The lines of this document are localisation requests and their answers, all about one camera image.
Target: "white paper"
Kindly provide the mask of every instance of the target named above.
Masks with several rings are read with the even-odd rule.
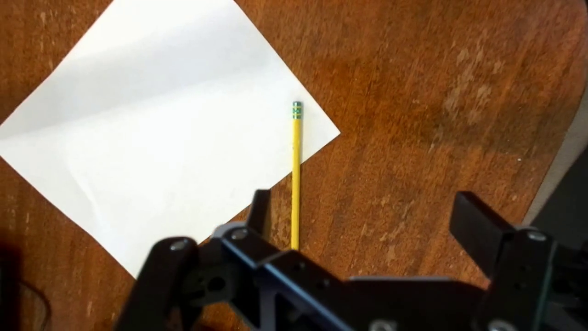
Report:
[[[0,128],[0,155],[133,277],[206,240],[339,131],[232,0],[115,0]]]

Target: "wood grain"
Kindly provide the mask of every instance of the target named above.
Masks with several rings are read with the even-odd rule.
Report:
[[[342,137],[304,166],[302,251],[346,278],[445,275],[484,286],[451,240],[453,196],[522,221],[579,104],[581,0],[241,0]],[[107,0],[0,3],[0,120],[50,76]],[[271,240],[287,247],[289,179]],[[0,163],[0,243],[54,330],[111,330],[133,280]],[[23,330],[39,326],[23,300]],[[223,310],[206,324],[234,328]]]

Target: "pencil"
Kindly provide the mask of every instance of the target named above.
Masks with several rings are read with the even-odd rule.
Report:
[[[293,104],[293,216],[291,249],[300,249],[300,163],[302,163],[302,102]]]

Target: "yellow pencil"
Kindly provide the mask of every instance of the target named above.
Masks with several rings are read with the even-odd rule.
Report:
[[[302,102],[293,104],[293,216],[291,249],[300,249],[300,163],[302,163]]]

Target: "wooden table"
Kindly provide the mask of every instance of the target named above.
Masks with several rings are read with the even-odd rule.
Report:
[[[0,120],[50,76],[109,0],[0,3]],[[243,0],[342,137],[304,166],[302,251],[346,278],[445,275],[484,286],[449,236],[477,192],[522,221],[587,74],[581,0]],[[289,179],[271,240],[287,247]],[[0,163],[0,243],[47,295],[54,330],[111,330],[131,277]],[[23,295],[23,330],[41,306]],[[206,315],[230,326],[225,313]]]

